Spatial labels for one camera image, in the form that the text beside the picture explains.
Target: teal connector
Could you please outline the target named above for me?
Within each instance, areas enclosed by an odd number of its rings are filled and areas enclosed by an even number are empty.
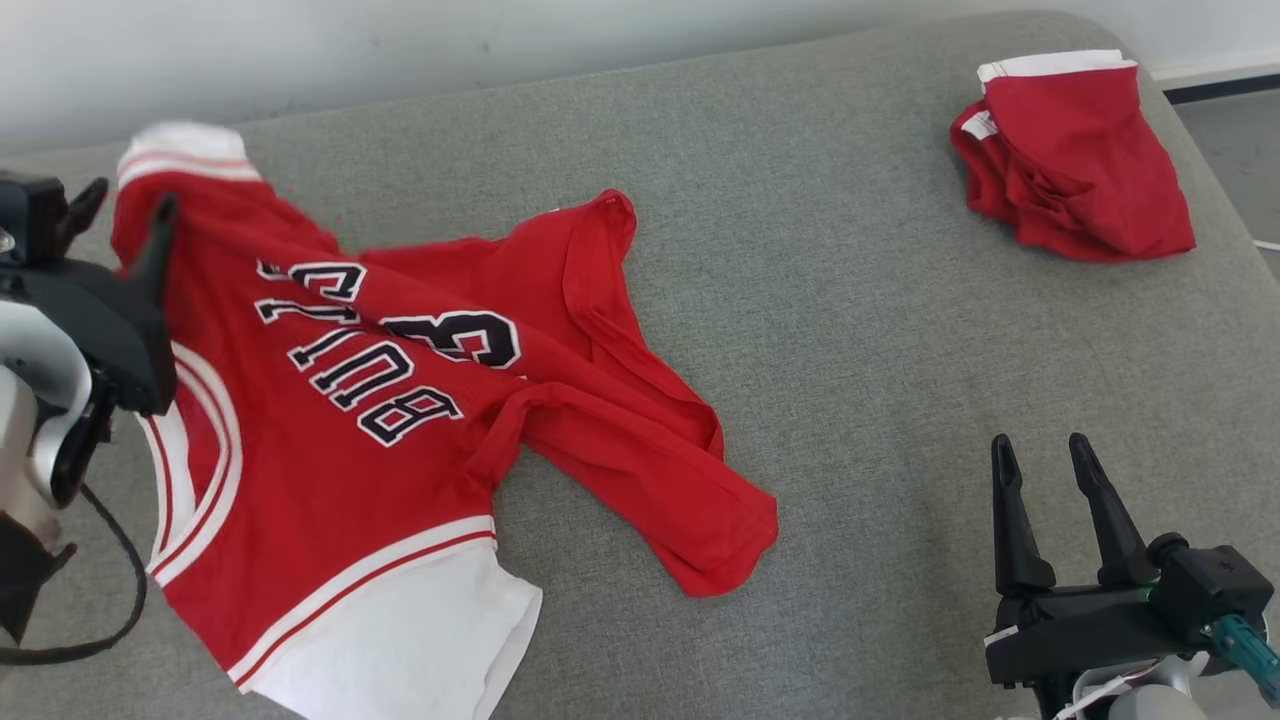
[[[1253,678],[1258,692],[1275,710],[1280,710],[1280,656],[1271,650],[1244,618],[1226,615],[1213,628],[1213,647]]]

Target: white jersey trim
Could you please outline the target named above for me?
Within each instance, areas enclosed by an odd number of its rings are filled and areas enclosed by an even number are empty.
[[[484,720],[529,648],[541,591],[492,543],[379,575],[253,675],[253,692],[308,720]]]
[[[978,67],[978,79],[983,85],[997,77],[1041,77],[1080,73],[1088,70],[1110,70],[1132,68],[1138,63],[1125,60],[1119,50],[1071,50],[1069,53],[1044,53],[1023,55],[998,63],[986,63]]]
[[[151,562],[156,562],[182,528],[196,514],[196,487],[191,479],[189,443],[187,427],[177,401],[164,415],[142,418],[142,434],[151,450],[151,462],[156,473],[156,537],[151,544]]]
[[[960,129],[961,132],[972,135],[974,140],[987,140],[988,137],[1000,133],[1000,128],[996,127],[996,120],[991,118],[991,110],[974,113],[972,118],[960,126]]]
[[[120,188],[145,176],[172,172],[225,181],[262,179],[248,161],[239,133],[198,123],[159,123],[143,129],[116,165]]]
[[[178,380],[195,396],[218,438],[218,464],[191,521],[152,561],[148,570],[160,585],[173,582],[209,547],[230,512],[244,465],[239,420],[218,372],[196,352],[173,343]]]
[[[439,560],[476,544],[497,547],[493,516],[477,515],[454,520],[410,536],[356,561],[273,623],[227,674],[239,685],[241,692],[252,691],[256,674],[269,665],[273,653],[353,591],[396,568],[410,562]]]

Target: black letter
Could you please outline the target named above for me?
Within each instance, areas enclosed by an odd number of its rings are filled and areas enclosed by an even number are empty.
[[[300,370],[306,370],[316,361],[316,357],[329,352],[334,347],[347,342],[348,340],[360,334],[360,331],[352,328],[342,328],[339,331],[333,331],[329,334],[321,337],[320,340],[306,345],[302,347],[294,347],[289,351],[289,360]]]
[[[356,387],[333,392],[338,389],[338,383],[342,380],[360,374],[381,361],[385,361],[389,368]],[[315,375],[311,378],[311,384],[324,395],[333,392],[333,395],[329,395],[329,400],[343,410],[351,410],[361,397],[384,388],[401,378],[406,378],[412,373],[413,361],[394,342],[388,340],[353,355],[326,373]]]
[[[486,310],[456,310],[439,318],[387,318],[383,327],[393,334],[425,340],[431,350],[454,363],[480,363],[490,368],[509,368],[520,357],[520,338],[516,324],[497,313]],[[483,347],[468,351],[462,338],[477,337]]]
[[[360,315],[344,305],[300,305],[291,300],[259,300],[253,304],[262,323],[270,325],[285,313],[300,313],[316,320],[333,320],[343,325],[360,322]]]
[[[351,263],[301,263],[289,269],[289,277],[307,290],[317,284],[314,281],[333,281],[329,287],[320,287],[320,297],[353,302],[365,281],[365,269]]]
[[[264,277],[264,278],[266,278],[266,279],[269,279],[269,281],[287,281],[287,279],[289,279],[288,274],[282,273],[280,269],[276,268],[275,265],[268,265],[262,260],[257,261],[257,274],[261,275],[261,277]]]
[[[428,420],[462,416],[457,402],[434,387],[419,387],[383,402],[360,416],[360,428],[384,447],[401,441],[410,430]]]

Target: black cable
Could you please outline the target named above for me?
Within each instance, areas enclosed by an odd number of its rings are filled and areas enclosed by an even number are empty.
[[[61,662],[74,662],[77,660],[84,660],[86,657],[92,657],[104,650],[110,650],[115,647],[124,635],[129,634],[129,630],[138,624],[142,619],[142,609],[147,602],[147,569],[142,564],[142,557],[138,556],[138,550],[133,547],[133,542],[129,537],[124,534],[124,528],[111,516],[102,505],[102,501],[93,495],[93,491],[88,486],[81,486],[81,493],[84,500],[93,506],[93,510],[102,518],[106,527],[110,528],[111,534],[119,541],[120,547],[129,556],[129,564],[133,566],[133,575],[137,580],[137,589],[133,596],[133,610],[129,612],[129,619],[124,621],[124,625],[115,632],[109,638],[100,641],[92,641],[87,643],[79,643],[67,647],[50,647],[44,650],[13,650],[13,648],[0,648],[0,665],[59,665]]]

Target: gray cushion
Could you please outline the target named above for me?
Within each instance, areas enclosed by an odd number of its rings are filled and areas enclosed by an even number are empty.
[[[1115,47],[1012,13],[243,128],[283,195],[349,247],[500,236],[616,186],[654,350],[721,413],[730,462],[778,497],[740,591],[690,600],[621,519],[526,452],[498,497],[502,561],[547,592],[498,717],[993,717],[988,445],[1006,432],[1041,548],[1092,582],[1066,438],[1087,433],[1147,534],[1234,543],[1280,578],[1275,283],[1167,102],[1146,113],[1199,249],[1115,266],[1019,247],[965,209],[947,126],[978,64]],[[69,184],[122,147],[26,158]],[[109,259],[101,223],[81,251]],[[90,482],[148,546],[150,456],[120,418]],[[83,552],[29,642],[101,634],[131,579],[83,503]],[[1222,688],[1210,684],[1210,703]],[[1249,698],[1247,702],[1257,702]],[[265,719],[155,596],[119,648],[14,671],[5,717]]]

